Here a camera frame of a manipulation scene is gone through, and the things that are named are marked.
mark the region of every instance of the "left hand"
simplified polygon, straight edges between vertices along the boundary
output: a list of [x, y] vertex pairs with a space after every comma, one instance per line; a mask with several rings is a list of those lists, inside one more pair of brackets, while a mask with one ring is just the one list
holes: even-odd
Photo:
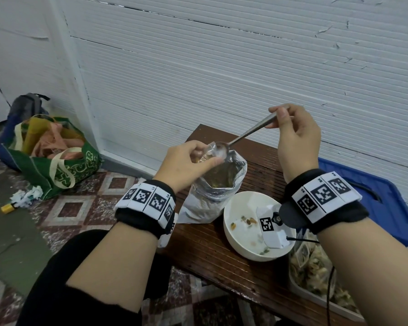
[[207, 144], [200, 141], [170, 147], [153, 180], [169, 185], [175, 193], [190, 186], [198, 177], [223, 163], [223, 159], [219, 157], [210, 158], [203, 163], [193, 163], [190, 157], [200, 154], [206, 147]]

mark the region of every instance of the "black pants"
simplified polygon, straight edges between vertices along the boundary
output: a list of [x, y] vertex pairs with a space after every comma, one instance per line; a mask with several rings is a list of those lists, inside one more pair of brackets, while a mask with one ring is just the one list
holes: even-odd
[[[24, 303], [17, 325], [48, 325], [57, 305], [67, 309], [67, 302], [56, 302], [55, 295], [65, 286], [74, 270], [104, 238], [108, 231], [89, 230], [70, 239], [47, 263]], [[171, 264], [156, 254], [151, 266], [144, 298], [155, 299], [166, 294]]]

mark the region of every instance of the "tiled floor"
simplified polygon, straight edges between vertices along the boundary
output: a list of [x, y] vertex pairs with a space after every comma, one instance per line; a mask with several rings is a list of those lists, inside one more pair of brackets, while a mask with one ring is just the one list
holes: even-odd
[[[16, 190], [27, 182], [0, 163], [0, 172], [13, 179]], [[113, 207], [137, 181], [130, 176], [98, 171], [59, 197], [38, 202], [30, 208], [33, 222], [53, 252], [74, 235], [91, 230], [108, 230], [115, 223]], [[0, 326], [14, 325], [24, 298], [0, 281]], [[246, 325], [271, 326], [276, 317], [260, 307], [227, 294], [204, 280], [172, 268], [169, 290], [157, 300], [142, 304], [143, 325]]]

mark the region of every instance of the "dark wooden table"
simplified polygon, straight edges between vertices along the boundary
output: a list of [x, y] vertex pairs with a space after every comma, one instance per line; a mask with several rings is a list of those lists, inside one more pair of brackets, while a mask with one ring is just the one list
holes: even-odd
[[[199, 125], [188, 140], [230, 142], [234, 135]], [[280, 201], [285, 187], [277, 149], [244, 139], [236, 150], [248, 162], [240, 191], [257, 191]], [[189, 189], [177, 194], [178, 213]], [[179, 268], [225, 291], [302, 325], [327, 325], [326, 309], [288, 290], [288, 257], [259, 263], [237, 254], [225, 238], [222, 217], [211, 224], [177, 224], [163, 253]], [[331, 312], [332, 325], [362, 325]]]

